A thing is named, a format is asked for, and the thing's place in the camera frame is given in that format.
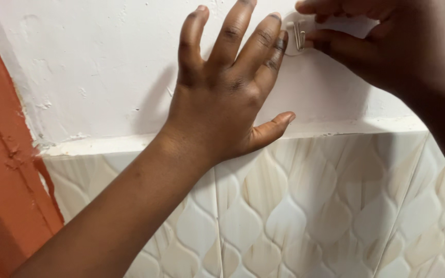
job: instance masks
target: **painted wall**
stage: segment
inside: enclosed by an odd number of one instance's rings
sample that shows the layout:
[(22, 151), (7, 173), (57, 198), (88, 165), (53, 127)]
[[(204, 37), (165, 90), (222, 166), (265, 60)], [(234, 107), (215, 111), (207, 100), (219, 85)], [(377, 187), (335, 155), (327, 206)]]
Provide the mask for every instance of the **painted wall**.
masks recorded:
[[(295, 0), (259, 0), (249, 30)], [(0, 54), (38, 142), (156, 132), (176, 82), (178, 34), (199, 4), (211, 10), (208, 56), (234, 0), (0, 0)], [(295, 123), (412, 116), (323, 54), (287, 57), (259, 122), (292, 110)]]

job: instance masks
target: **right hand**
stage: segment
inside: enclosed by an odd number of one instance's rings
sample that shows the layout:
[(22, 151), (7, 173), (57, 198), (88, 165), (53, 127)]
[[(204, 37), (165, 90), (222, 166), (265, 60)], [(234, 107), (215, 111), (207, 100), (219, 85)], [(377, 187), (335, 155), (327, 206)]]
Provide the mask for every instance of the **right hand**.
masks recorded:
[(332, 30), (306, 35), (371, 85), (401, 99), (421, 85), (444, 88), (445, 0), (305, 0), (296, 9), (317, 21), (343, 14), (380, 21), (365, 39)]

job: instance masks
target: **orange door frame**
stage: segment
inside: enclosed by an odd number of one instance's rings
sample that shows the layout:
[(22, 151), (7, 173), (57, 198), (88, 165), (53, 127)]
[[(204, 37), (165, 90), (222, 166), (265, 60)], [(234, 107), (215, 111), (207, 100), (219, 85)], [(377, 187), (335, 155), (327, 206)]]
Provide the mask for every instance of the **orange door frame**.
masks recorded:
[(0, 57), (0, 277), (8, 277), (63, 226), (34, 166), (35, 150)]

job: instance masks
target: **left hand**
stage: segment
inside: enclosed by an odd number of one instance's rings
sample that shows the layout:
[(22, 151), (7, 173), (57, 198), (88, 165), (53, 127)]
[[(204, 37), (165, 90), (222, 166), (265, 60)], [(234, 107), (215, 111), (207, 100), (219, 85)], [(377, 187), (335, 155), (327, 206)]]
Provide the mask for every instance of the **left hand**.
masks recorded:
[(272, 13), (256, 28), (237, 56), (256, 0), (238, 0), (229, 12), (208, 61), (200, 56), (200, 39), (209, 18), (201, 5), (182, 27), (179, 75), (169, 117), (159, 138), (213, 167), (261, 149), (280, 138), (296, 117), (279, 114), (254, 127), (257, 113), (275, 85), (288, 34), (281, 16)]

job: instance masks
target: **patterned tile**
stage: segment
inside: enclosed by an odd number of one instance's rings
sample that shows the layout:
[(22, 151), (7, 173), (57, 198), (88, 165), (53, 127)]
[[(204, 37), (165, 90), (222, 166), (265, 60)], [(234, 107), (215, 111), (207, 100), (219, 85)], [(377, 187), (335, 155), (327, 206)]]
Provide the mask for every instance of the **patterned tile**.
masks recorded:
[[(44, 157), (58, 205), (69, 222), (139, 153)], [(209, 171), (158, 229), (125, 277), (221, 275), (214, 171)]]
[[(280, 140), (209, 171), (126, 277), (445, 277), (427, 133)], [(68, 222), (139, 153), (47, 156)]]
[(216, 166), (224, 277), (373, 277), (425, 139), (281, 140)]
[(445, 277), (445, 159), (432, 136), (423, 149), (376, 277)]

